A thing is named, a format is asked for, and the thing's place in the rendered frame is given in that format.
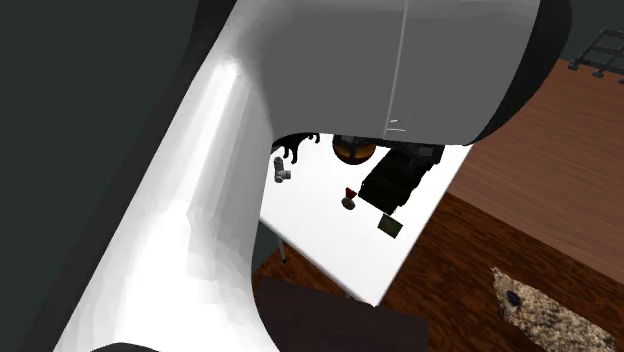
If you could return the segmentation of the black metal rack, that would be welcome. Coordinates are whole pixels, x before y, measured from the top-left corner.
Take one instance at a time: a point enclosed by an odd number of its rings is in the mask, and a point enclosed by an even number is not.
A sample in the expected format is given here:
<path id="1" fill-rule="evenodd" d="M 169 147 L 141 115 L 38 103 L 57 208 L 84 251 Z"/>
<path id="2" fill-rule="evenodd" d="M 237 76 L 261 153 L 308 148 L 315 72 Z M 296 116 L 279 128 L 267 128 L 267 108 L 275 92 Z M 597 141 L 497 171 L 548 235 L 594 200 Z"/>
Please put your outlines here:
<path id="1" fill-rule="evenodd" d="M 623 43 L 617 48 L 602 45 L 600 41 L 604 37 L 621 39 Z M 587 56 L 592 52 L 605 54 L 608 59 L 604 62 L 590 60 Z M 610 72 L 618 75 L 618 83 L 624 85 L 624 68 L 615 65 L 615 61 L 619 58 L 624 59 L 624 31 L 603 28 L 588 47 L 568 63 L 567 69 L 577 71 L 581 65 L 584 65 L 593 68 L 592 76 L 596 78 L 603 78 L 606 72 Z"/>

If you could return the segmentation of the orange and brown ball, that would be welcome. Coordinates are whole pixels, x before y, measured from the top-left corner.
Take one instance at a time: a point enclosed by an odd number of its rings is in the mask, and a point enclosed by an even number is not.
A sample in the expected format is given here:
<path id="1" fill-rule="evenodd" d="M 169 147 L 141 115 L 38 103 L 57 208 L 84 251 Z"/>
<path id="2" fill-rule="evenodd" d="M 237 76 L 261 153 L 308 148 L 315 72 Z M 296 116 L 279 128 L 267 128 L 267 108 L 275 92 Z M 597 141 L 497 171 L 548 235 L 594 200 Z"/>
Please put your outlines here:
<path id="1" fill-rule="evenodd" d="M 359 137 L 334 135 L 332 148 L 334 154 L 343 163 L 360 165 L 372 157 L 376 150 L 376 145 Z"/>

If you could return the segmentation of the white table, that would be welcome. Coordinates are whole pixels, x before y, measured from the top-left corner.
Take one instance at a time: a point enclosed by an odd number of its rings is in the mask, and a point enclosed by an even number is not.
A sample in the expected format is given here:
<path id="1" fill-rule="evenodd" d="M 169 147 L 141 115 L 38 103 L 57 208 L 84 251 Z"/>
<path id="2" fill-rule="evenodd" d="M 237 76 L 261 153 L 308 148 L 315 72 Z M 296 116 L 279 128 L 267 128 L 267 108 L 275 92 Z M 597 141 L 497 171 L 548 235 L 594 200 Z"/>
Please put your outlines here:
<path id="1" fill-rule="evenodd" d="M 277 183 L 274 172 L 267 172 L 260 219 L 351 296 L 377 306 L 469 151 L 445 148 L 440 163 L 393 213 L 402 228 L 391 237 L 378 227 L 380 210 L 362 199 L 352 210 L 341 203 L 348 189 L 360 188 L 386 149 L 349 166 L 335 156 L 331 135 L 323 134 L 318 143 L 306 140 L 299 146 L 296 164 L 284 164 L 290 179 Z"/>

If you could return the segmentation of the green flat card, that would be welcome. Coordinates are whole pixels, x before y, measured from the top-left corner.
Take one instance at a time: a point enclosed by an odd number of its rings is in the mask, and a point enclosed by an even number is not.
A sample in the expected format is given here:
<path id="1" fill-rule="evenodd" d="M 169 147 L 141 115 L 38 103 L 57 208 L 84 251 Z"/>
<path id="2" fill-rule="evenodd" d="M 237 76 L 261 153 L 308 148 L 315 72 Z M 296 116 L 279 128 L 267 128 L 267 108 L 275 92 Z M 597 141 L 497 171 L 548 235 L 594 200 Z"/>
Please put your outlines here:
<path id="1" fill-rule="evenodd" d="M 389 216 L 388 214 L 383 214 L 379 220 L 377 228 L 387 234 L 392 238 L 396 238 L 400 233 L 403 225 Z"/>

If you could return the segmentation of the black animal figure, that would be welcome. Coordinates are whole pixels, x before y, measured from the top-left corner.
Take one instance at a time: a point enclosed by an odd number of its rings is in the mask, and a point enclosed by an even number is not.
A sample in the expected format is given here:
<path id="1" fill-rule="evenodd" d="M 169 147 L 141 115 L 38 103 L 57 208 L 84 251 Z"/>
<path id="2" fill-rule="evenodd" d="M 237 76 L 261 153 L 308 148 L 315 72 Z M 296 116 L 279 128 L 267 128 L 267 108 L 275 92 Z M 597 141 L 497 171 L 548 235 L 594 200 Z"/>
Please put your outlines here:
<path id="1" fill-rule="evenodd" d="M 275 152 L 279 148 L 284 148 L 283 159 L 289 157 L 290 154 L 293 154 L 293 158 L 291 163 L 295 164 L 298 161 L 298 148 L 299 145 L 305 139 L 315 139 L 315 143 L 318 144 L 320 142 L 320 134 L 319 133 L 296 133 L 281 137 L 274 141 L 271 146 L 271 153 Z"/>

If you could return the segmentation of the beige speckled rug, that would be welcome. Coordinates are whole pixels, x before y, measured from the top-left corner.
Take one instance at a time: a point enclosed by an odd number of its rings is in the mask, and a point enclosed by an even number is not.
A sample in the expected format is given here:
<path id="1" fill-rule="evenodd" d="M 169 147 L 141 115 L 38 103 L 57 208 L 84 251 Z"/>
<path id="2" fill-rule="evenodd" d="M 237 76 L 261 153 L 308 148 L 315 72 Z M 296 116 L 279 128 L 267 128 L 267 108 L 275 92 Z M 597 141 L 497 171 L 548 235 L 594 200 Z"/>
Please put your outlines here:
<path id="1" fill-rule="evenodd" d="M 545 352 L 617 352 L 616 340 L 603 328 L 499 268 L 491 272 L 502 318 Z M 519 306 L 509 303 L 508 290 L 521 298 Z"/>

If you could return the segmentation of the grey pipe fitting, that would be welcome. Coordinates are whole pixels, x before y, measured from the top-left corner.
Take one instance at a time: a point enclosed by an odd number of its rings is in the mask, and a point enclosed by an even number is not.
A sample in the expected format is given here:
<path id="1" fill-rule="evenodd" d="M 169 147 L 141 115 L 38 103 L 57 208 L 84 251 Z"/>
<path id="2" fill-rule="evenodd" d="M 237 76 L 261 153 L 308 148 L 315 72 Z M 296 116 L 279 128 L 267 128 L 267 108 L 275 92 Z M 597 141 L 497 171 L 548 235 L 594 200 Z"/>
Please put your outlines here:
<path id="1" fill-rule="evenodd" d="M 276 183 L 281 183 L 284 180 L 288 180 L 291 178 L 291 171 L 286 170 L 284 168 L 283 159 L 281 157 L 275 157 L 273 160 L 274 163 L 274 181 Z"/>

